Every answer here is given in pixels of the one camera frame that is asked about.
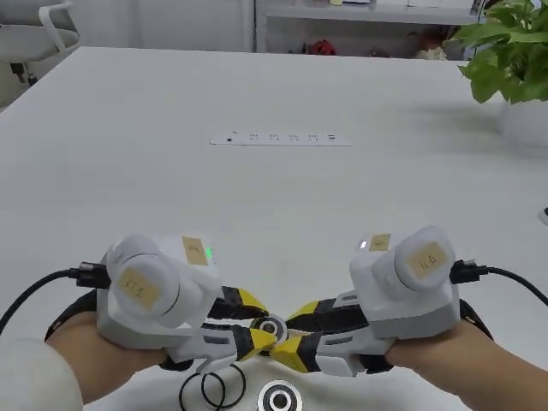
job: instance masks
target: red object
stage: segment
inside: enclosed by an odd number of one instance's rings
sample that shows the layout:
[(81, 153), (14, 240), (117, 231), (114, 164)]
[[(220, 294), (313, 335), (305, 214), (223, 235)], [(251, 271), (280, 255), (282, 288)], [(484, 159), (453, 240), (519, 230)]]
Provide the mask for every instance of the red object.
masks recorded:
[(314, 54), (316, 56), (336, 56), (335, 47), (327, 41), (321, 40), (318, 43), (308, 46), (308, 54)]

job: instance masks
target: power strip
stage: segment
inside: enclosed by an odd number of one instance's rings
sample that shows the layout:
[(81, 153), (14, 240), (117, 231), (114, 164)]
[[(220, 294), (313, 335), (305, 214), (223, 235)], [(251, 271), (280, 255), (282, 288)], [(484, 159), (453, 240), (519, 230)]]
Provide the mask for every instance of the power strip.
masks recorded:
[(233, 131), (212, 139), (214, 146), (302, 146), (351, 147), (348, 139), (337, 134), (321, 133), (243, 133)]

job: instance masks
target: white wall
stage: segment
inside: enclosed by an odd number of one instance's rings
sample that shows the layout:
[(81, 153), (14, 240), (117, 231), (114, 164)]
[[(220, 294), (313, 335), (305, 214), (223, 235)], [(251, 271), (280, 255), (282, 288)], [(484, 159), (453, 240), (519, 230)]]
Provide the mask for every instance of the white wall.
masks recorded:
[[(63, 0), (0, 0), (0, 21), (38, 24)], [(254, 0), (72, 0), (85, 45), (251, 51)], [(68, 25), (59, 17), (58, 23)]]
[[(0, 0), (0, 22), (39, 24), (38, 9), (61, 2), (62, 0)], [(62, 15), (57, 16), (56, 23), (70, 27), (69, 20)]]
[(254, 0), (135, 0), (146, 48), (253, 49)]

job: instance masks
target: yellow label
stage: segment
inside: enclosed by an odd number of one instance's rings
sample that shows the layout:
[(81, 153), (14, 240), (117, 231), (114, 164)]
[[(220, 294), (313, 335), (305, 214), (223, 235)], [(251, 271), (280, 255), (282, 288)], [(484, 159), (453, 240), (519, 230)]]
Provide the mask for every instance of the yellow label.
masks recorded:
[(208, 265), (206, 251), (200, 238), (182, 237), (182, 245), (185, 247), (189, 264)]
[(407, 262), (417, 278), (422, 280), (444, 265), (447, 262), (447, 255), (439, 244), (430, 242), (416, 253), (411, 254)]
[(377, 234), (371, 237), (369, 251), (388, 251), (390, 234)]
[(128, 268), (123, 272), (118, 280), (118, 286), (147, 311), (152, 310), (152, 306), (160, 297), (159, 288), (135, 268)]

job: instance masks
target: white pot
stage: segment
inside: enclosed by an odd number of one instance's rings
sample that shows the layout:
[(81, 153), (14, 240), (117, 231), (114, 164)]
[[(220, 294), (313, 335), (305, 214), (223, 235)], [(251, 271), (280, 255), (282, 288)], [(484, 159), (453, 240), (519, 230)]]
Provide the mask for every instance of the white pot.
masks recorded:
[(548, 102), (506, 103), (500, 126), (507, 140), (528, 146), (548, 146)]

